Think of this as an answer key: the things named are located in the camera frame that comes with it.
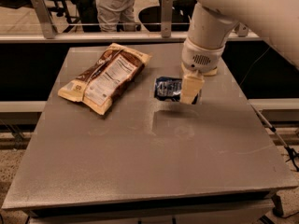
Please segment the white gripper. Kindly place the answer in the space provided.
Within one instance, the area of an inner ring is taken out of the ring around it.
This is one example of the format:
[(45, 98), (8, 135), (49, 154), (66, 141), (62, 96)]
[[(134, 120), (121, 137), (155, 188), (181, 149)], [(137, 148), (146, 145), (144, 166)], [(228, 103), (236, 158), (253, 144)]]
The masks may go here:
[(182, 63), (192, 71), (183, 73), (180, 101), (191, 105), (195, 97), (204, 86), (204, 76), (213, 77), (218, 72), (218, 62), (224, 47), (219, 49), (204, 49), (196, 46), (189, 38), (184, 42), (182, 49)]

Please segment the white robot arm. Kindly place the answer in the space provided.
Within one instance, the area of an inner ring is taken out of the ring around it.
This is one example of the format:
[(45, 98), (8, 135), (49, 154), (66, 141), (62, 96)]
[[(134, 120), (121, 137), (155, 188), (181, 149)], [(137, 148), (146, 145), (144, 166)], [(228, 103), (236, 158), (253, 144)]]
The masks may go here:
[(228, 36), (239, 23), (299, 66), (299, 0), (196, 0), (182, 50), (183, 104), (192, 103), (204, 77), (216, 73)]

